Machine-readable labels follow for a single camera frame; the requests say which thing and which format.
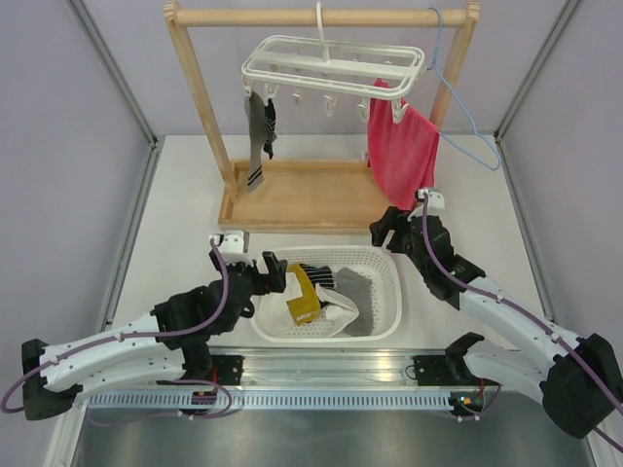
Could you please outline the yellow bear sock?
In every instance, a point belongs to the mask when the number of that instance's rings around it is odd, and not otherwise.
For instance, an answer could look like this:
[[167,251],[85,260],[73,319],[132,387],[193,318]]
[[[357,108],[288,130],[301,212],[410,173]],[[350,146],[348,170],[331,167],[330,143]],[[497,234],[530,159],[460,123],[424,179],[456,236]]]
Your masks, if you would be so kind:
[[294,273],[301,289],[301,296],[286,302],[288,310],[296,326],[312,323],[320,317],[320,301],[315,287],[299,264],[291,265],[288,272]]

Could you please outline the white sock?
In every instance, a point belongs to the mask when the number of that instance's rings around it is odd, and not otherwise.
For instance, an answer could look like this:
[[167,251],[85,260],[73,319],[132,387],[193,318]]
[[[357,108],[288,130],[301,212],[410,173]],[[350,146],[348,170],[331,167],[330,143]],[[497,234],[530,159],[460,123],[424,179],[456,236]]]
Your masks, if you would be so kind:
[[319,284],[315,285],[315,293],[321,302],[320,320],[324,338],[340,334],[359,317],[358,306],[348,297]]
[[272,292],[260,298],[255,313],[258,329],[271,338],[284,338],[295,323],[288,303],[303,297],[300,282],[293,272],[285,275],[286,287],[283,292]]

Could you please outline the white plastic clip hanger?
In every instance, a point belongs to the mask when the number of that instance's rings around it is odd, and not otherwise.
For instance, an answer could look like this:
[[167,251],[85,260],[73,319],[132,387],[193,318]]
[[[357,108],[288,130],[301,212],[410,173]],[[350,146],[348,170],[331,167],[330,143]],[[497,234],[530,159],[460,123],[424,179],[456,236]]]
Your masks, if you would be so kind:
[[323,93],[327,116],[332,116],[336,95],[357,96],[360,119],[367,123],[371,104],[389,104],[398,125],[407,113],[403,98],[426,69],[424,52],[417,47],[371,45],[325,38],[322,3],[315,5],[317,38],[274,35],[263,40],[241,67],[244,95],[250,98],[255,83],[264,85],[273,98],[281,85],[294,89],[301,100],[303,89]]

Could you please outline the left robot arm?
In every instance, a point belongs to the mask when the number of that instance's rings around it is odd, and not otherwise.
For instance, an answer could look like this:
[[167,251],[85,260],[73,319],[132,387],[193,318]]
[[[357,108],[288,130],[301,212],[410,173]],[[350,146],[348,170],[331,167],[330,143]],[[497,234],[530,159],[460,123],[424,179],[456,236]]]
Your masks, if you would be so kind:
[[125,326],[64,344],[24,342],[20,410],[25,418],[52,418],[94,394],[133,384],[209,380],[208,341],[251,318],[254,297],[283,291],[287,270],[286,261],[272,252],[262,255],[266,271],[254,260],[227,263],[217,250],[209,257],[220,279],[173,295]]

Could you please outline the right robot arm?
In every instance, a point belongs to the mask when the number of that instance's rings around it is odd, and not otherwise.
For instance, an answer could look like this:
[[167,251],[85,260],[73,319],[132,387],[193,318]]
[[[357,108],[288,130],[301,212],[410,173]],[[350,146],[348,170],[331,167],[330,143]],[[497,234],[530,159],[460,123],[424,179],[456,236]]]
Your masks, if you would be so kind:
[[456,253],[439,217],[395,206],[370,226],[373,245],[409,258],[437,300],[483,322],[512,349],[469,332],[446,349],[449,379],[486,379],[540,405],[565,433],[583,439],[622,408],[622,374],[611,344],[539,317],[508,298],[485,271]]

